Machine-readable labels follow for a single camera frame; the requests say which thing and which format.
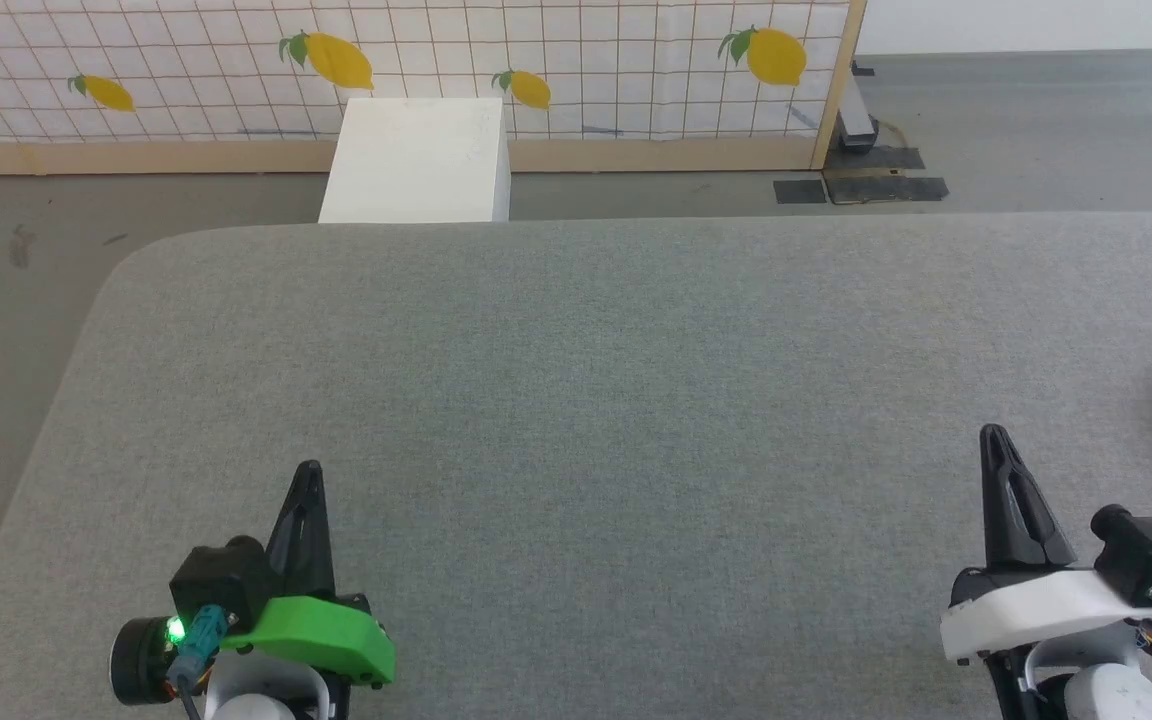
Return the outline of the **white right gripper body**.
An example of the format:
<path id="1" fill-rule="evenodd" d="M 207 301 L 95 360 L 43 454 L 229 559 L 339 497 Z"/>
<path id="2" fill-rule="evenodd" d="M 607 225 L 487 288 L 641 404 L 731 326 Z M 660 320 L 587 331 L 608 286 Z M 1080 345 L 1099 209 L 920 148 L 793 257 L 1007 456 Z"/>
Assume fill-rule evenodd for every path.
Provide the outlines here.
<path id="1" fill-rule="evenodd" d="M 946 659 L 980 660 L 1005 719 L 1152 719 L 1152 607 L 1134 607 L 1096 571 L 1006 584 L 967 569 L 940 638 Z"/>

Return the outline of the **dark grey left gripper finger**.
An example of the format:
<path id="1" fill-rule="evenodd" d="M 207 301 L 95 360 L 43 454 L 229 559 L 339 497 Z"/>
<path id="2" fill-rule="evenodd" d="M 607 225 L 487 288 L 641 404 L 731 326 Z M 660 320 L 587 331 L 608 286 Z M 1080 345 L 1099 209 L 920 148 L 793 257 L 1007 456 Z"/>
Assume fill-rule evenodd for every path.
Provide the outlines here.
<path id="1" fill-rule="evenodd" d="M 334 600 L 338 596 L 332 556 L 332 532 L 320 462 L 310 462 L 310 579 L 314 596 Z"/>
<path id="2" fill-rule="evenodd" d="M 276 577 L 278 596 L 314 596 L 314 509 L 317 460 L 302 461 L 294 470 L 285 501 L 271 529 L 266 556 Z"/>

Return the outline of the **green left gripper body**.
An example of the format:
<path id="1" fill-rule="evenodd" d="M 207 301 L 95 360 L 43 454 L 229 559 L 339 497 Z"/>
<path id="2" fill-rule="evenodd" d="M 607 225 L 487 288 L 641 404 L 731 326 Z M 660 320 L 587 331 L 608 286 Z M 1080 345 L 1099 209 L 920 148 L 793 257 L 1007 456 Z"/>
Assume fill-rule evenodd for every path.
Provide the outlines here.
<path id="1" fill-rule="evenodd" d="M 366 598 L 274 598 L 219 653 L 221 719 L 347 719 L 356 688 L 396 679 L 396 646 Z"/>

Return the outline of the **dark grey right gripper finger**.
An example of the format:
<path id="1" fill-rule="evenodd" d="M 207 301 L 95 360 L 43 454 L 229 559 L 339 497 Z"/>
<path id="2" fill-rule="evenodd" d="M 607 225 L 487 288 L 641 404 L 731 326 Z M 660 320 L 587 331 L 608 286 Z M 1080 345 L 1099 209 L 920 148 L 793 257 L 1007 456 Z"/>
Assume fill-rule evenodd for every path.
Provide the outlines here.
<path id="1" fill-rule="evenodd" d="M 979 433 L 980 446 L 980 502 L 984 547 L 986 547 L 986 566 L 996 564 L 998 553 L 998 498 L 996 498 L 996 461 L 995 434 L 996 424 L 984 424 Z"/>
<path id="2" fill-rule="evenodd" d="M 995 566 L 1005 570 L 1069 568 L 1076 553 L 1011 435 L 995 425 Z"/>

